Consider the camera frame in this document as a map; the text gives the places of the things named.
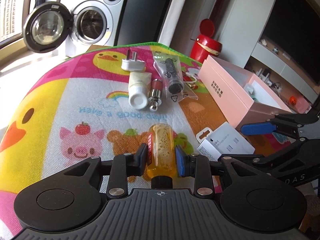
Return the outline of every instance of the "tube cap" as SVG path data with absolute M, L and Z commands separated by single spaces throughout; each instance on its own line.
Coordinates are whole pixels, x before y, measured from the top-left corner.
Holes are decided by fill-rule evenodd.
M 132 85 L 129 89 L 129 105 L 137 110 L 148 105 L 148 89 L 143 85 Z

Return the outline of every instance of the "lipstick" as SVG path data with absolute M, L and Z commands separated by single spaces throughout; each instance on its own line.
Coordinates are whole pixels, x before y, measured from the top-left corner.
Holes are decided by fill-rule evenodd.
M 149 93 L 149 107 L 150 111 L 155 112 L 158 110 L 159 105 L 161 105 L 163 83 L 160 79 L 153 80 L 151 84 L 151 90 Z

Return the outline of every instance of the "cartoon apple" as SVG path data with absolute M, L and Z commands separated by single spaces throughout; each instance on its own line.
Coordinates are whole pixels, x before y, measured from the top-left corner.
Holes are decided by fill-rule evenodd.
M 90 125 L 88 125 L 86 122 L 82 122 L 81 124 L 78 124 L 76 126 L 76 133 L 79 135 L 86 135 L 90 133 Z

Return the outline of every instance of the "cartoon duck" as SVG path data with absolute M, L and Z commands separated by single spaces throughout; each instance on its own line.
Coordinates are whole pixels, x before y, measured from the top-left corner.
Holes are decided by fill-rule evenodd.
M 18 193 L 41 179 L 52 122 L 67 82 L 45 83 L 19 104 L 0 143 L 0 190 Z
M 121 68 L 122 59 L 125 59 L 127 56 L 123 53 L 116 52 L 116 51 L 100 51 L 98 52 L 93 58 L 93 64 L 102 70 L 129 76 L 129 71 L 124 71 Z

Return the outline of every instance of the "blue gripper pad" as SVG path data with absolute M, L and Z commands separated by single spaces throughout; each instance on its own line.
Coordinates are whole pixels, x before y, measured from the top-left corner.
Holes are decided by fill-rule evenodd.
M 243 135 L 270 134 L 277 130 L 277 126 L 270 122 L 245 124 L 241 127 Z
M 181 149 L 179 149 L 179 147 L 176 146 L 175 151 L 176 151 L 176 162 L 177 162 L 178 174 L 180 177 L 185 177 L 186 168 L 185 168 L 185 163 L 183 160 Z

